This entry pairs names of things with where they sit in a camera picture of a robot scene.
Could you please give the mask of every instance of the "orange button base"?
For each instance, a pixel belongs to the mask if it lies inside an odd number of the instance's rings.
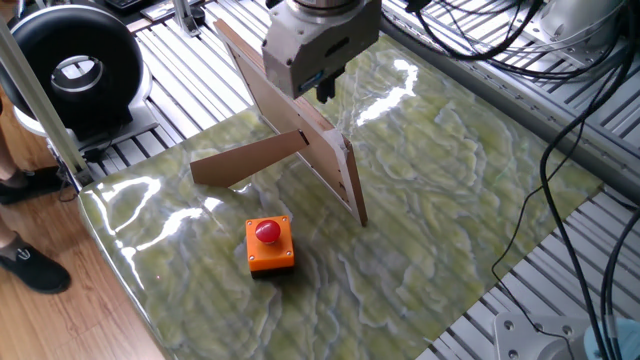
[[[273,220],[280,226],[280,236],[272,244],[265,244],[256,237],[256,227],[262,221]],[[291,239],[289,217],[274,216],[263,219],[250,219],[245,222],[247,231],[247,261],[253,277],[269,275],[283,270],[293,269],[295,254]]]

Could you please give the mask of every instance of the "table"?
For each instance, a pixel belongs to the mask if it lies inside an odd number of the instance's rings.
[[[171,357],[413,359],[494,284],[545,144],[386,36],[337,93],[309,99],[354,145],[366,228],[295,156],[231,189],[193,184],[190,161],[272,135],[254,110],[82,190],[87,227]],[[560,213],[598,185],[567,163]],[[254,281],[244,222],[279,214],[296,272]],[[554,227],[540,194],[500,273]]]

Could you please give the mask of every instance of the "red button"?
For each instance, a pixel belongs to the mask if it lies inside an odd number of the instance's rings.
[[[280,225],[273,220],[265,220],[256,226],[256,237],[265,244],[271,244],[280,237]]]

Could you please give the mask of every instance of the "black shoe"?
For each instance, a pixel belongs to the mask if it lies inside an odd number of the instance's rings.
[[[60,191],[64,181],[58,176],[58,169],[58,167],[48,167],[36,171],[24,171],[27,186],[22,188],[0,184],[0,204],[9,205]]]
[[[19,248],[15,261],[0,255],[0,266],[15,274],[31,290],[42,294],[61,293],[71,284],[71,276],[62,265],[31,245]]]

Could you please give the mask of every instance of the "person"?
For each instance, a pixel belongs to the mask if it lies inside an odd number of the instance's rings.
[[[62,185],[57,167],[33,172],[18,168],[0,128],[0,204],[9,205],[60,191]],[[71,276],[64,267],[25,242],[20,234],[9,228],[1,216],[0,267],[16,275],[32,290],[44,294],[60,293],[71,284]]]

